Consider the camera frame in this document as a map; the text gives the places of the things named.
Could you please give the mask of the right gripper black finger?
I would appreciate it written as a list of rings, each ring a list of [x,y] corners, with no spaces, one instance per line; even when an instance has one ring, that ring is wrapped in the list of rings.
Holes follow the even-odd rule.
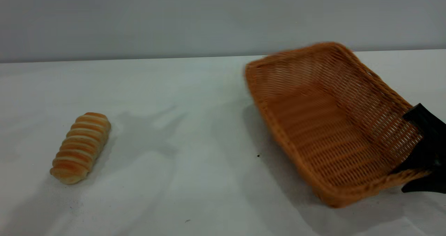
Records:
[[[446,193],[446,174],[445,172],[432,172],[428,176],[412,180],[405,184],[401,191],[408,192],[436,192]]]
[[[445,172],[446,125],[422,104],[417,104],[403,115],[403,119],[417,128],[422,139],[417,143],[408,158],[397,166],[393,173],[420,169],[432,172]]]

